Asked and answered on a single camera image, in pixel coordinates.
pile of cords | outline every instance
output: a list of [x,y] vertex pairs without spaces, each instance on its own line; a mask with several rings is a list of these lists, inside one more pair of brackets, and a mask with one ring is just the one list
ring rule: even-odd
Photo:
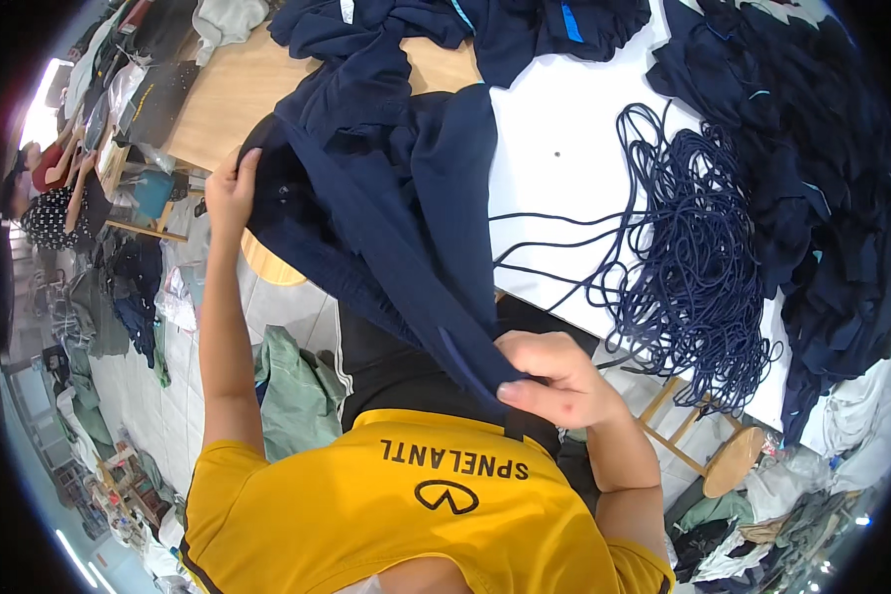
[[[622,213],[590,221],[539,213],[490,219],[534,217],[576,225],[619,219],[617,228],[575,244],[515,244],[495,266],[573,284],[549,312],[582,288],[590,305],[605,309],[615,322],[604,341],[607,351],[616,353],[621,339],[630,339],[633,347],[628,356],[599,368],[632,359],[640,368],[624,369],[635,373],[669,377],[692,369],[693,380],[674,397],[677,406],[699,406],[701,415],[738,413],[777,356],[759,330],[763,288],[746,199],[737,185],[737,156],[717,125],[703,123],[702,134],[680,130],[669,142],[664,131],[669,106],[662,117],[642,103],[618,115],[631,180]],[[651,128],[651,138],[655,134],[655,145],[644,140],[643,126]],[[641,195],[646,205],[639,209]],[[524,247],[580,247],[608,236],[613,243],[600,266],[582,280],[504,263]],[[634,257],[621,258],[624,250]]]

finger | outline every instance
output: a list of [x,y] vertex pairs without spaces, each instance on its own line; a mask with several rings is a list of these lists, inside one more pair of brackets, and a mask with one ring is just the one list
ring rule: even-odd
[[218,165],[212,175],[217,175],[222,180],[233,180],[235,172],[238,170],[238,153],[241,147],[235,147],[235,150],[228,153],[228,156]]
[[499,386],[497,396],[508,406],[536,414],[558,427],[576,429],[581,424],[576,410],[581,398],[579,394],[522,379]]
[[254,177],[257,175],[257,163],[261,160],[261,149],[252,148],[241,160],[238,168],[238,190],[252,193],[254,191]]
[[574,339],[564,332],[535,335],[512,331],[499,337],[495,346],[515,369],[551,379],[568,376],[575,369],[576,357],[586,358]]

tiled floor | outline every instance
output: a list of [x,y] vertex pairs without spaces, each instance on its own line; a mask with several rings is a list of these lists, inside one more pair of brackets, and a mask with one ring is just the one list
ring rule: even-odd
[[[190,208],[190,204],[177,208],[178,220],[190,217]],[[188,237],[187,244],[163,243],[166,270],[207,254],[207,215],[194,220]],[[260,344],[265,326],[273,324],[285,326],[302,348],[314,352],[335,349],[336,301],[313,284],[273,286],[259,279],[242,257],[238,262],[238,285],[251,344]],[[600,362],[605,356],[595,355],[594,360]],[[167,323],[165,358],[172,378],[172,385],[165,389],[158,386],[154,372],[134,350],[125,356],[90,358],[90,362],[102,415],[110,429],[115,433],[124,427],[137,446],[152,454],[168,483],[184,494],[191,484],[204,428],[198,334],[189,336],[175,324]],[[633,414],[640,414],[660,389],[654,378],[619,368],[607,370],[604,377],[618,390]],[[657,412],[651,424],[660,434],[669,436],[687,413],[688,410],[668,405]],[[732,433],[729,424],[718,416],[696,423],[678,444],[698,462],[705,462]],[[653,446],[660,460],[666,508],[696,479],[696,472],[663,445],[653,442]]]

navy blue garment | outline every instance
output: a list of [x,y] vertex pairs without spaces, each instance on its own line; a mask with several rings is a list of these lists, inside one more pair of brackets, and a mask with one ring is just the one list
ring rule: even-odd
[[[343,22],[339,0],[303,0],[285,5],[268,27],[291,56],[324,59],[311,46],[333,37],[377,31],[388,21],[404,25],[404,37],[428,37],[453,50],[474,37],[483,80],[510,87],[536,55],[570,53],[606,62],[650,21],[648,0],[385,0],[354,5],[352,25]],[[348,53],[332,47],[331,56]]]
[[242,149],[264,149],[248,226],[357,315],[428,351],[500,422],[495,392],[523,374],[492,344],[488,88],[410,97],[407,29],[343,26],[306,45],[323,65]]
[[155,238],[130,240],[112,257],[109,269],[131,280],[136,289],[128,297],[113,299],[113,312],[129,332],[136,352],[144,354],[149,369],[154,369],[154,296],[161,284],[161,248]]
[[891,353],[890,109],[833,18],[699,4],[664,1],[672,36],[647,80],[736,143],[766,296],[786,296],[793,444],[819,395]]

person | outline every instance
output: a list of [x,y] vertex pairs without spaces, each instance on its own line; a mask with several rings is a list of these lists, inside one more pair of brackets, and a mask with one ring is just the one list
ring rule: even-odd
[[[500,427],[427,353],[339,303],[344,434],[265,459],[237,278],[259,158],[252,149],[237,167],[233,152],[205,192],[204,440],[180,550],[206,591],[669,592],[656,454],[565,333],[519,329],[495,341],[546,379],[499,388],[509,405]],[[554,462],[556,426],[588,430],[601,492],[593,516]]]
[[65,185],[44,192],[33,201],[17,184],[12,197],[12,218],[19,220],[20,228],[35,245],[64,250],[95,244],[96,234],[105,225],[112,207],[102,192],[95,165],[93,151],[70,171]]
[[40,144],[33,142],[26,143],[21,148],[24,166],[32,174],[33,187],[37,191],[48,192],[66,185],[69,170],[73,168],[77,143],[85,134],[82,125],[73,129],[77,120],[76,116],[70,118],[47,150],[41,152]]

